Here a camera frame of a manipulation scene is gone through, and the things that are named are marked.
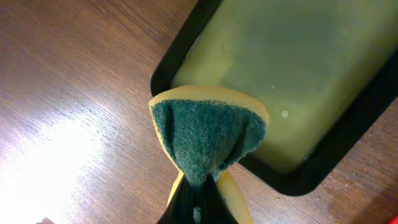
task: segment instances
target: bubble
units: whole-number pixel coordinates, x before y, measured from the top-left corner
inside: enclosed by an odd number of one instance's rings
[[[283,116],[284,118],[286,118],[288,115],[289,115],[289,112],[288,112],[288,111],[282,111],[282,116]]]

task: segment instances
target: red object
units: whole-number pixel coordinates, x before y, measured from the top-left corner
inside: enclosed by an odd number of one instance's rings
[[[393,218],[388,224],[398,224],[398,216]]]

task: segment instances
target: wood grain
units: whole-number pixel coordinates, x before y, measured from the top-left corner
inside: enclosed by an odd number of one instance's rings
[[[155,223],[177,170],[150,76],[194,0],[0,0],[1,223]],[[232,175],[256,223],[385,223],[398,214],[398,101],[303,197]]]

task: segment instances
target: tray rim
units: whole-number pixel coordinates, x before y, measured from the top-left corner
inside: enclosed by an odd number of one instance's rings
[[[198,0],[195,4],[152,74],[152,96],[170,89],[185,56],[221,2]],[[289,196],[308,194],[316,189],[397,97],[398,49],[328,130],[308,159],[292,172],[278,173],[253,154],[248,154],[239,163],[279,193]]]

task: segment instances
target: sponge edge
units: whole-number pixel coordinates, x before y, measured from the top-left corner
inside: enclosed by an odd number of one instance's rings
[[[264,105],[257,99],[240,91],[220,86],[187,85],[165,91],[149,102],[149,107],[164,100],[214,100],[246,108],[260,116],[267,124],[270,123],[269,115]]]

